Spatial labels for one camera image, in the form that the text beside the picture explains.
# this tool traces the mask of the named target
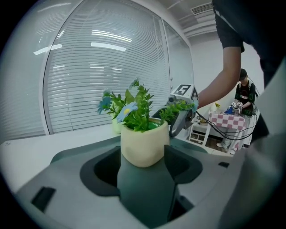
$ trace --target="green foliage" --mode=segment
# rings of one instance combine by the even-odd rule
[[[193,107],[193,104],[186,104],[185,101],[180,101],[175,104],[167,106],[167,109],[160,111],[161,122],[159,124],[150,122],[150,106],[153,101],[151,101],[154,95],[149,94],[149,89],[144,88],[144,85],[139,84],[139,80],[134,80],[130,89],[136,87],[138,92],[134,97],[130,91],[127,89],[125,91],[125,98],[122,99],[121,94],[116,96],[113,92],[104,92],[104,97],[110,97],[112,104],[108,106],[103,106],[102,108],[105,111],[108,111],[108,114],[113,115],[113,119],[117,118],[121,110],[132,102],[136,102],[138,109],[130,112],[125,118],[123,124],[133,129],[134,131],[147,131],[162,125],[164,121],[171,121],[176,117],[176,113],[181,110],[190,110]]]

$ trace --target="floor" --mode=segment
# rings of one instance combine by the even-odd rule
[[[198,136],[196,135],[196,133],[193,133],[192,134],[192,138],[197,138]],[[199,140],[204,140],[204,137],[203,136],[199,136]],[[207,141],[206,141],[206,147],[209,147],[209,148],[213,148],[215,150],[218,150],[218,151],[221,151],[223,153],[226,153],[227,152],[227,149],[224,149],[224,148],[221,148],[221,147],[218,147],[216,144],[217,143],[220,143],[221,141],[218,140],[218,139],[214,139],[214,138],[211,138],[210,136],[208,137]]]

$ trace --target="air vent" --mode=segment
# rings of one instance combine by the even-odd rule
[[[191,8],[194,15],[213,10],[211,2]]]

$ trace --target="short sleeve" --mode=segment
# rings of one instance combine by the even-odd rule
[[[249,102],[255,101],[255,85],[254,84],[250,85],[248,101]]]
[[[223,48],[241,47],[241,52],[244,52],[243,40],[241,37],[217,14],[215,14],[215,23]]]
[[[236,87],[236,95],[235,95],[234,99],[237,99],[237,100],[240,99],[240,87],[239,87],[239,85],[237,85],[237,87]]]

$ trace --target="forearm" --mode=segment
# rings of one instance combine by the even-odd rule
[[[206,106],[226,96],[236,85],[237,77],[222,70],[212,83],[199,93],[199,107]]]
[[[247,103],[245,103],[245,104],[242,106],[242,109],[244,109],[244,108],[250,106],[251,104],[252,104],[252,102],[247,102]]]

